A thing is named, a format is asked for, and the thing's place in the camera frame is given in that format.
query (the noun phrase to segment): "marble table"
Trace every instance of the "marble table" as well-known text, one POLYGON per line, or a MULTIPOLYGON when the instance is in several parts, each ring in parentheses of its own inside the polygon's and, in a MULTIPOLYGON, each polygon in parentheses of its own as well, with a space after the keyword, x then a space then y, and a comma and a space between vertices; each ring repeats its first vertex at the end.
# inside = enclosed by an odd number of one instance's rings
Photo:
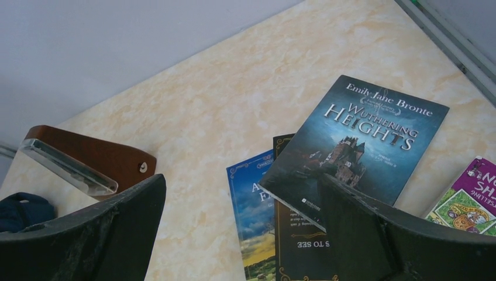
MULTIPOLYGON (((167 179, 146 280, 243 280, 226 167, 295 132, 346 74, 451 108, 397 207, 419 215, 475 155, 496 161, 496 109, 390 0, 307 0, 63 122, 145 150, 167 179)), ((0 198, 62 216, 95 203, 22 153, 0 198)))

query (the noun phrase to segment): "white wall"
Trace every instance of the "white wall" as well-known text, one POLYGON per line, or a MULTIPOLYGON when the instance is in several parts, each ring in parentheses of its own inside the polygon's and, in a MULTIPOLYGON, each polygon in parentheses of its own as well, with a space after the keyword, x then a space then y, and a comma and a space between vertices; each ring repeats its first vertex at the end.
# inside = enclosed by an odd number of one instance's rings
POLYGON ((425 0, 496 64, 495 0, 425 0))
POLYGON ((301 0, 0 2, 0 141, 57 125, 301 0))

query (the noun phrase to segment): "brown wooden panel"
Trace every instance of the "brown wooden panel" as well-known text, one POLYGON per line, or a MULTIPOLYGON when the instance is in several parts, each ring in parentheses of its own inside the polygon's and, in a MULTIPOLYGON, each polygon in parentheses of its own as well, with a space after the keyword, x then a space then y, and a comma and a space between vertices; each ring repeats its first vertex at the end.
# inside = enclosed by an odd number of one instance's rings
POLYGON ((154 175, 157 159, 136 148, 57 129, 47 125, 32 127, 25 139, 39 139, 60 152, 108 176, 119 185, 117 193, 154 175), (140 172, 146 162, 148 169, 140 172))

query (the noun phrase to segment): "book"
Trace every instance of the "book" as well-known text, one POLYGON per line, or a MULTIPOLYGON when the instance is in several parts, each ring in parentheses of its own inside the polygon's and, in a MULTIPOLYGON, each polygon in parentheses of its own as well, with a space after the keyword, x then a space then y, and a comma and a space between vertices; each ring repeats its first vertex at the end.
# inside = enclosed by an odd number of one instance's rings
POLYGON ((477 156, 425 218, 447 227, 496 236, 496 165, 477 156))
MULTIPOLYGON (((273 138, 274 160, 293 136, 273 138)), ((329 247, 322 230, 275 201, 276 280, 339 280, 329 264, 329 247)))
POLYGON ((226 169, 247 281, 275 280, 274 199, 256 184, 273 161, 269 150, 226 169))
POLYGON ((340 76, 259 185, 323 231, 319 175, 393 205, 448 110, 340 76))

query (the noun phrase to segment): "blue fabric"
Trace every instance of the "blue fabric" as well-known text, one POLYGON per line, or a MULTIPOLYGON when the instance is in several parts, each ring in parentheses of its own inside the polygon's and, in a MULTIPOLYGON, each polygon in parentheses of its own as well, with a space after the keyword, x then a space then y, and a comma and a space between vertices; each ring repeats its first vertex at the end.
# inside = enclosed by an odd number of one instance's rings
POLYGON ((19 232, 54 218, 55 208, 34 194, 19 192, 0 201, 0 232, 19 232))

